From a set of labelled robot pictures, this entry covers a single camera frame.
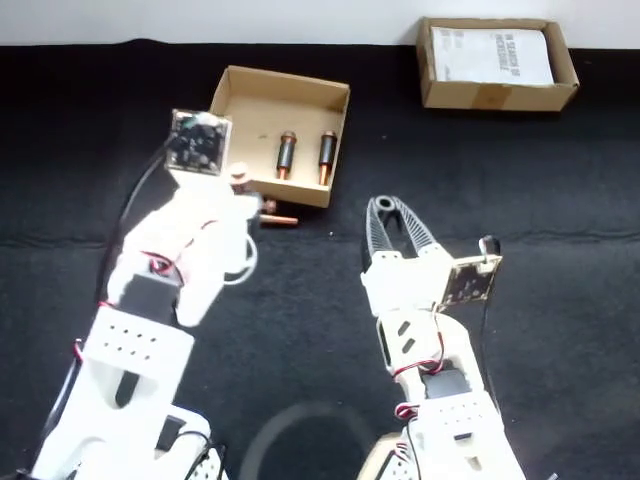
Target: white wall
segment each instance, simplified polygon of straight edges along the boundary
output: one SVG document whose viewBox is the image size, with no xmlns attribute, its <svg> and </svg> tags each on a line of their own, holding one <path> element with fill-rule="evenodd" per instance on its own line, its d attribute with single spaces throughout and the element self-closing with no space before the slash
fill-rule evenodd
<svg viewBox="0 0 640 480">
<path fill-rule="evenodd" d="M 547 18 L 570 47 L 640 48 L 638 0 L 0 0 L 0 44 L 412 44 L 424 15 Z"/>
</svg>

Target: black table surface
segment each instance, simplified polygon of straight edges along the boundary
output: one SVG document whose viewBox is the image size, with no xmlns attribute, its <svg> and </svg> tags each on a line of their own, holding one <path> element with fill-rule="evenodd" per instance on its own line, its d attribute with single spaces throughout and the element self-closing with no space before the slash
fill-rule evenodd
<svg viewBox="0 0 640 480">
<path fill-rule="evenodd" d="M 231 477 L 355 479 L 401 428 L 359 279 L 364 207 L 388 193 L 455 255 L 503 242 L 487 348 L 527 478 L 637 478 L 639 57 L 572 55 L 561 115 L 494 115 L 423 109 L 410 47 L 0 48 L 0 472 L 23 465 L 91 325 L 107 235 L 171 109 L 206 110 L 236 64 L 347 82 L 352 100 L 331 207 L 261 231 L 256 273 L 195 332 L 176 402 L 229 444 Z M 155 175 L 135 215 L 168 194 Z M 477 339 L 480 309 L 456 313 Z"/>
</svg>

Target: paper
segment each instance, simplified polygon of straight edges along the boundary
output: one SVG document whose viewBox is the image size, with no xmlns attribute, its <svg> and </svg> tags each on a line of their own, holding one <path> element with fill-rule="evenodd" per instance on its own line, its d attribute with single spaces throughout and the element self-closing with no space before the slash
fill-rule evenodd
<svg viewBox="0 0 640 480">
<path fill-rule="evenodd" d="M 553 85 L 547 42 L 539 30 L 431 27 L 436 79 Z"/>
</svg>

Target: open cardboard box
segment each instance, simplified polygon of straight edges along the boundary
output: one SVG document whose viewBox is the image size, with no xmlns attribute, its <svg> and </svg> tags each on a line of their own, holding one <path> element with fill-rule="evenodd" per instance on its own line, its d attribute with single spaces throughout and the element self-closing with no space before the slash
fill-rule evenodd
<svg viewBox="0 0 640 480">
<path fill-rule="evenodd" d="M 437 80 L 431 27 L 540 30 L 547 41 L 555 84 L 527 86 Z M 557 112 L 573 98 L 580 86 L 562 31 L 555 22 L 532 19 L 424 18 L 420 23 L 416 46 L 422 102 L 427 108 Z"/>
<path fill-rule="evenodd" d="M 210 109 L 233 124 L 225 167 L 246 163 L 256 191 L 265 197 L 328 207 L 348 103 L 349 85 L 343 83 L 227 67 Z M 280 137 L 287 130 L 295 132 L 297 143 L 289 178 L 279 180 Z M 320 185 L 320 142 L 328 130 L 338 134 L 338 142 L 328 184 Z"/>
</svg>

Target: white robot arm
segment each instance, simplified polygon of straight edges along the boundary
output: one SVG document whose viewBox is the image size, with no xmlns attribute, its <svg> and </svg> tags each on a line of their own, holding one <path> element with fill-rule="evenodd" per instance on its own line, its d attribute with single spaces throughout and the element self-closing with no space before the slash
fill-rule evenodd
<svg viewBox="0 0 640 480">
<path fill-rule="evenodd" d="M 235 194 L 220 176 L 229 122 L 183 120 L 157 161 L 179 188 L 127 235 L 107 298 L 17 478 L 227 478 L 207 420 L 172 402 L 194 344 L 185 327 L 200 323 L 225 283 L 255 268 L 248 225 L 261 199 Z"/>
<path fill-rule="evenodd" d="M 392 220 L 407 230 L 412 257 L 392 245 Z M 487 252 L 488 240 L 479 256 L 454 259 L 401 200 L 370 200 L 362 283 L 386 368 L 406 398 L 395 414 L 407 423 L 378 442 L 359 480 L 524 480 L 468 332 L 442 313 L 488 299 L 502 259 Z"/>
</svg>

